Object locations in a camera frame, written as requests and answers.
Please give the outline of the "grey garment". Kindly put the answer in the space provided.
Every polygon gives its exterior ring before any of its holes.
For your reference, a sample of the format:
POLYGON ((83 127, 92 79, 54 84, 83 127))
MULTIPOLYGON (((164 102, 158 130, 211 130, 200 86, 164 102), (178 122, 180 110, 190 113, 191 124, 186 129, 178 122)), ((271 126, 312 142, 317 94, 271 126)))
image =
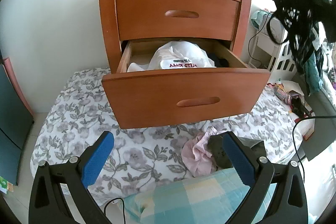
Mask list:
MULTIPOLYGON (((266 149, 262 140, 248 139, 244 137, 238 137, 238 139, 243 145, 249 147, 257 157, 266 157, 266 149)), ((212 157, 219 168, 232 168, 232 164, 222 148, 222 140, 222 134, 211 136, 207 143, 207 148, 212 153, 212 157)))

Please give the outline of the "pink garment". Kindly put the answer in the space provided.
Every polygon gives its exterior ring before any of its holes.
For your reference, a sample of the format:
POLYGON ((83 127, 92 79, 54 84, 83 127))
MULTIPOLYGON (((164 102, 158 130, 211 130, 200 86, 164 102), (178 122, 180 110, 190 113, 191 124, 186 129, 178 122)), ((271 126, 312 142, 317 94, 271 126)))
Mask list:
POLYGON ((207 176, 219 169, 212 152, 207 147, 211 136, 222 133, 213 126, 209 126, 205 132, 197 133, 194 139, 188 140, 182 150, 183 164, 193 177, 207 176))

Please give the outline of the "black lace garment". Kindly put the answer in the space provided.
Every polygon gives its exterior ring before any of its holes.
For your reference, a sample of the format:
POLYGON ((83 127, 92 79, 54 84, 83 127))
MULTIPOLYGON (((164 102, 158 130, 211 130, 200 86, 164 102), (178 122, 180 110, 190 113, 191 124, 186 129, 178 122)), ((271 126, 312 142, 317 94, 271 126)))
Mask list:
POLYGON ((319 34, 321 22, 329 43, 335 42, 335 0, 272 0, 276 11, 271 19, 278 19, 287 31, 292 59, 297 71, 303 67, 314 52, 313 41, 319 34))

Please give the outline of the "wooden drawer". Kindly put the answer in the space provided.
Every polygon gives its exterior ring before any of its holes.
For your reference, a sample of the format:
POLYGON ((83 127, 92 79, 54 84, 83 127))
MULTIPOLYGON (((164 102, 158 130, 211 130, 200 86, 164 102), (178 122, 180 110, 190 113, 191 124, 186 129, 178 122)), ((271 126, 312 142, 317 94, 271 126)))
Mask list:
POLYGON ((194 39, 201 49, 228 61, 226 68, 128 72, 132 61, 148 61, 168 39, 130 40, 115 71, 102 85, 121 129, 159 127, 248 113, 270 73, 248 67, 224 43, 194 39))
POLYGON ((116 0, 121 40, 232 40, 239 3, 233 0, 116 0))

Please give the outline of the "white hello kitty sock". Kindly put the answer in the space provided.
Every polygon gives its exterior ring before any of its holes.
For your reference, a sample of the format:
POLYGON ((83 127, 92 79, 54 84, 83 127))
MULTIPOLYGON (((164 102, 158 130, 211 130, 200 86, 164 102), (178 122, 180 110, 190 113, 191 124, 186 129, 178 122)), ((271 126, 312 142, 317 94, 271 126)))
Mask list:
POLYGON ((166 59, 160 61, 161 69, 180 69, 180 68, 197 68, 198 66, 190 59, 166 59))

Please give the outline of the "teal yellow plaid blanket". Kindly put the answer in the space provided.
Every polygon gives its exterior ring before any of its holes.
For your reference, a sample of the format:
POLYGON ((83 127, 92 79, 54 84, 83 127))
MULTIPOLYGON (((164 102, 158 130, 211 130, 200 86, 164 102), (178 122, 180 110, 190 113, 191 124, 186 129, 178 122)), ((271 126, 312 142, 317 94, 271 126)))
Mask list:
POLYGON ((235 169, 158 186, 124 199, 136 223, 226 223, 249 191, 235 169))

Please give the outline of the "dark blue cabinet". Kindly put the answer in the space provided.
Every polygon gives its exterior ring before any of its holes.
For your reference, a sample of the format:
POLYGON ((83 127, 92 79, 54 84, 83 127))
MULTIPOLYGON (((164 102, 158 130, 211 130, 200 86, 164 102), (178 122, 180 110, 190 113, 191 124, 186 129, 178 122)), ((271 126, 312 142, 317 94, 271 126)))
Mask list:
POLYGON ((27 135, 34 123, 1 65, 0 82, 1 177, 18 184, 18 170, 27 135))

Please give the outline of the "floral bed sheet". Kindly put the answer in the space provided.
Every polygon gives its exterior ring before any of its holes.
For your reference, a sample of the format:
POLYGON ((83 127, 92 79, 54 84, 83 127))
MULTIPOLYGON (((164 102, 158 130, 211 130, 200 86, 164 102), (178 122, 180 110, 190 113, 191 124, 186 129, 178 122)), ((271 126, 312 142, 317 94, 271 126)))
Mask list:
POLYGON ((127 197, 150 188, 190 178, 183 164, 184 144, 209 126, 232 131, 238 137, 262 140, 267 158, 286 164, 302 142, 304 133, 294 115, 270 87, 247 114, 196 123, 121 129, 108 103, 101 79, 108 68, 76 72, 56 98, 37 138, 30 169, 40 161, 67 162, 80 156, 104 131, 114 136, 114 147, 97 181, 89 191, 98 204, 114 197, 127 197))

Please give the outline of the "black toy on towel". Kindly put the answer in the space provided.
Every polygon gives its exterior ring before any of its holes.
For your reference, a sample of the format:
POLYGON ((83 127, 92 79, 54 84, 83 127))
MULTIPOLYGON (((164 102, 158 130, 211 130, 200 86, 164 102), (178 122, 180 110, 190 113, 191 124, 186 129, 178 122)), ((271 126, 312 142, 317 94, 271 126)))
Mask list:
POLYGON ((311 116, 310 111, 303 105, 301 98, 299 97, 292 97, 290 106, 292 112, 299 118, 306 118, 311 116))

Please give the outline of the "colourful toy pile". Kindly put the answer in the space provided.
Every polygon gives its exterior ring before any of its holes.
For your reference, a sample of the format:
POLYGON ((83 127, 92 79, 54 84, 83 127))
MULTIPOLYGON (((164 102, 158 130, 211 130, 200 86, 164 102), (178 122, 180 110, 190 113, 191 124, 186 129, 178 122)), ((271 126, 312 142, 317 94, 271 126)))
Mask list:
POLYGON ((267 83, 277 98, 287 105, 291 105, 292 99, 300 99, 301 103, 305 102, 304 93, 298 83, 293 81, 280 81, 276 83, 267 83))

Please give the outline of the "teal hanging garment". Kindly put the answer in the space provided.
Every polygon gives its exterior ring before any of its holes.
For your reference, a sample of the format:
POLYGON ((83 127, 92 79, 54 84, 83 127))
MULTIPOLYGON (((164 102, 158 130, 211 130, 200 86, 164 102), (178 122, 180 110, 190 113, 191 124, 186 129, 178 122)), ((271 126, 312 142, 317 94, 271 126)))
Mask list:
POLYGON ((314 51, 305 63, 305 80, 309 94, 319 92, 323 87, 322 48, 314 51))

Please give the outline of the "black bundle in drawer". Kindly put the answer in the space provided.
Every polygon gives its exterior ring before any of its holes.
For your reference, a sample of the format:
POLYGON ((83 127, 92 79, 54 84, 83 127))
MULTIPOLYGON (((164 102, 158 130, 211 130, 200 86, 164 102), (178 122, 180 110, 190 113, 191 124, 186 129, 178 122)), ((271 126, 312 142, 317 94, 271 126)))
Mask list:
POLYGON ((230 67, 230 64, 227 59, 217 57, 217 55, 214 53, 210 53, 209 58, 214 62, 217 68, 229 68, 230 67))

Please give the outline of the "white dollhouse shelf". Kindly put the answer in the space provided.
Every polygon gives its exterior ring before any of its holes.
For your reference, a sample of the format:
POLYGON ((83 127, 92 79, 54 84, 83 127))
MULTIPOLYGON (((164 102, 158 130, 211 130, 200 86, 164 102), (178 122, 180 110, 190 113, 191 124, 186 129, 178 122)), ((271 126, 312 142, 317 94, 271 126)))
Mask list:
POLYGON ((253 68, 267 69, 270 83, 278 80, 291 80, 297 69, 291 58, 286 29, 271 13, 257 10, 251 16, 251 24, 256 29, 255 37, 249 40, 248 65, 253 68))

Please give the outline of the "white garment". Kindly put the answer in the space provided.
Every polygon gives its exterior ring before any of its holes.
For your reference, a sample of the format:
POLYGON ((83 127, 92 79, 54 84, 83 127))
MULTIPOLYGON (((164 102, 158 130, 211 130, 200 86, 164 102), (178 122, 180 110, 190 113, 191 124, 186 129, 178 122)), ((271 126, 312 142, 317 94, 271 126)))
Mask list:
POLYGON ((147 64, 132 62, 127 72, 164 70, 159 67, 160 61, 166 59, 190 59, 198 68, 215 68, 214 62, 206 51, 194 43, 187 41, 172 41, 159 47, 147 64))

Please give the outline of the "wooden nightstand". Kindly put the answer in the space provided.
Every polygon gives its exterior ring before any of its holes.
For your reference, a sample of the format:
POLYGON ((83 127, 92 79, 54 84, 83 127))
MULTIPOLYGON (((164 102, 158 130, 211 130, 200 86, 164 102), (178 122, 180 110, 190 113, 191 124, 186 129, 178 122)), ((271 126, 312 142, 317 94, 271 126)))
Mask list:
POLYGON ((98 0, 112 72, 127 40, 206 38, 227 41, 240 56, 252 0, 98 0))

